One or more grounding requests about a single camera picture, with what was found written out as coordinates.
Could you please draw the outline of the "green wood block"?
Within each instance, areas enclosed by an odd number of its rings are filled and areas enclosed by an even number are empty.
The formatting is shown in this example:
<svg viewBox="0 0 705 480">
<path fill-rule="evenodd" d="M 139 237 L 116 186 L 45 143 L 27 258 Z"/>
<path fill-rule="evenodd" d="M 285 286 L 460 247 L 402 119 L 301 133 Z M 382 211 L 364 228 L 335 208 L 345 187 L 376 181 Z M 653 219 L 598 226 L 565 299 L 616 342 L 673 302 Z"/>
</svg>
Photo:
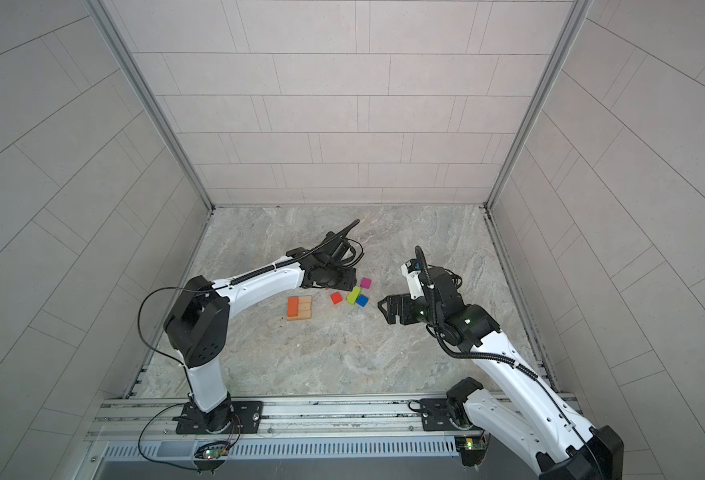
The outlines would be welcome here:
<svg viewBox="0 0 705 480">
<path fill-rule="evenodd" d="M 348 294 L 348 297 L 346 297 L 346 302 L 350 305 L 356 304 L 357 298 L 360 296 L 361 293 L 361 288 L 359 286 L 355 286 L 352 291 L 350 291 L 350 294 Z"/>
</svg>

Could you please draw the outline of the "orange wood block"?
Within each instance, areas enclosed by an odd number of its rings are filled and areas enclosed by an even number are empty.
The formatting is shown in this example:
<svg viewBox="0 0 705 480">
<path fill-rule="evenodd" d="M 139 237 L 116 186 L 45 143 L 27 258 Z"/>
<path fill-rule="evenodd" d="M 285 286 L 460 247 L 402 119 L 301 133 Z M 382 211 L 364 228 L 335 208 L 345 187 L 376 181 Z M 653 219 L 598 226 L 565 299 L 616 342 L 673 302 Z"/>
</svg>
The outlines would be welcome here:
<svg viewBox="0 0 705 480">
<path fill-rule="evenodd" d="M 286 306 L 286 316 L 288 318 L 296 318 L 298 313 L 300 313 L 300 300 L 297 297 L 290 297 L 288 306 Z"/>
</svg>

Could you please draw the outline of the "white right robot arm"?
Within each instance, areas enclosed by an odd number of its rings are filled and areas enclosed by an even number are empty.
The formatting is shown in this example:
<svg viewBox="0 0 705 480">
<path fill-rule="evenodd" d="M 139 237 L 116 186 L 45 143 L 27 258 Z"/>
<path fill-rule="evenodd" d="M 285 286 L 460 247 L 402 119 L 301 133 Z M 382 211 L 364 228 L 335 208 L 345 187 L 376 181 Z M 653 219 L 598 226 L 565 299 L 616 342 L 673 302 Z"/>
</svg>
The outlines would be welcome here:
<svg viewBox="0 0 705 480">
<path fill-rule="evenodd" d="M 412 259 L 402 265 L 406 294 L 377 307 L 394 325 L 424 324 L 440 349 L 470 360 L 509 398 L 504 407 L 473 378 L 446 394 L 450 421 L 477 427 L 500 441 L 541 479 L 620 479 L 624 444 L 609 426 L 595 427 L 562 400 L 518 354 L 500 324 L 481 306 L 463 301 L 458 275 Z"/>
</svg>

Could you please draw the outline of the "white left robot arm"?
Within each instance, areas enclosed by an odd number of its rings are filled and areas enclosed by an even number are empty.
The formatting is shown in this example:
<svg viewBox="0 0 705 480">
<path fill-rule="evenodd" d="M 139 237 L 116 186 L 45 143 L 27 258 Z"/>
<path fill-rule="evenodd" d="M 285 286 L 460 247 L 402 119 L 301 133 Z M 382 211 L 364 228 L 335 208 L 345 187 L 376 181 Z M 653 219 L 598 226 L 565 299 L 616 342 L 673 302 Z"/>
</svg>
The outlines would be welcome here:
<svg viewBox="0 0 705 480">
<path fill-rule="evenodd" d="M 216 281 L 196 276 L 186 283 L 164 321 L 164 332 L 184 366 L 190 386 L 190 419 L 198 431 L 220 433 L 236 416 L 220 370 L 230 318 L 284 291 L 352 291 L 363 250 L 352 246 L 348 233 L 358 223 L 354 220 L 340 232 L 326 234 L 312 249 L 292 249 L 276 262 L 240 276 Z"/>
</svg>

